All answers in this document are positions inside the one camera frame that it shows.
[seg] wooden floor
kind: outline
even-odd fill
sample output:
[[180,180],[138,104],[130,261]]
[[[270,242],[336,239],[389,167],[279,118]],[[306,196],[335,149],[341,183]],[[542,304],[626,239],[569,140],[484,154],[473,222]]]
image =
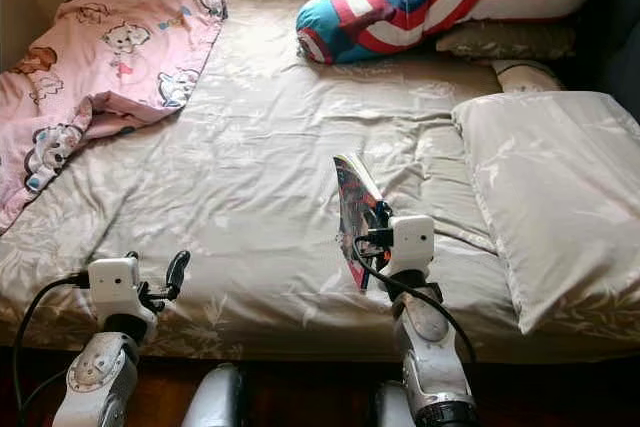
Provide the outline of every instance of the wooden floor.
[[[26,351],[23,385],[28,393],[63,369],[68,353]],[[212,361],[142,359],[128,424],[179,426]],[[397,378],[397,365],[241,363],[247,379],[249,426],[365,426],[369,399],[382,380]],[[10,351],[0,349],[0,425],[16,422]],[[640,426],[640,359],[593,365],[478,365],[469,380],[485,427]],[[33,406],[30,426],[50,425],[64,395],[59,382]]]

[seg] beige bedsheet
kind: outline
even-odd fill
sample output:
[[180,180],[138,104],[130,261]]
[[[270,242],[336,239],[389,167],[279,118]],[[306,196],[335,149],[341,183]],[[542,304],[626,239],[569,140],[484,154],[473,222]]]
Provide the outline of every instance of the beige bedsheet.
[[[304,0],[229,0],[186,109],[93,144],[0,237],[0,342],[47,281],[90,258],[141,254],[159,286],[192,252],[183,292],[146,353],[245,359],[396,358],[386,295],[353,285],[336,242],[332,155],[357,151],[397,214],[437,220],[431,280],[481,360],[620,355],[624,344],[523,337],[505,269],[475,204],[459,102],[499,91],[490,68],[415,52],[322,66],[296,53]],[[48,297],[28,344],[78,348],[95,329],[84,292]]]

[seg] book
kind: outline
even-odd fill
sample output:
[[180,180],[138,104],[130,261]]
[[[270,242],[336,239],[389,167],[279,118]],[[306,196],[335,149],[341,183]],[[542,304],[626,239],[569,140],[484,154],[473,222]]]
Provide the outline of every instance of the book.
[[[353,240],[367,235],[369,229],[386,228],[391,209],[357,154],[336,155],[333,161],[338,175],[340,195],[340,248],[356,285],[361,290],[366,290],[369,272],[356,258]],[[377,270],[386,265],[390,256],[388,250],[381,250],[380,247],[364,241],[360,245],[362,256],[370,267],[374,260]]]

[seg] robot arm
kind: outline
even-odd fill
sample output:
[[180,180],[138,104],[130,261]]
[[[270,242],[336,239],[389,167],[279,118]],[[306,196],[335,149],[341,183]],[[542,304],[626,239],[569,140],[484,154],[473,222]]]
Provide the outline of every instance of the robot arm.
[[125,408],[138,380],[138,347],[155,334],[161,299],[180,292],[189,253],[176,255],[166,289],[149,293],[140,283],[138,258],[102,259],[88,267],[91,297],[103,332],[92,337],[67,371],[67,393],[53,427],[123,426]]
[[[427,216],[391,217],[389,227],[392,232],[386,232],[385,247],[391,251],[391,259],[381,273],[442,303],[438,285],[425,281],[434,251],[433,220]],[[395,338],[404,357],[403,383],[415,425],[479,426],[471,389],[456,353],[456,331],[425,301],[392,285],[385,287],[394,302]]]

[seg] pink blanket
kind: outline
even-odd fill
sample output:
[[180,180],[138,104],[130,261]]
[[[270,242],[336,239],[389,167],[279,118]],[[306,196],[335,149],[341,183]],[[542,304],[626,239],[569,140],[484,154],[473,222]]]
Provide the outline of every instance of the pink blanket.
[[84,142],[187,103],[225,0],[72,0],[0,74],[0,235]]

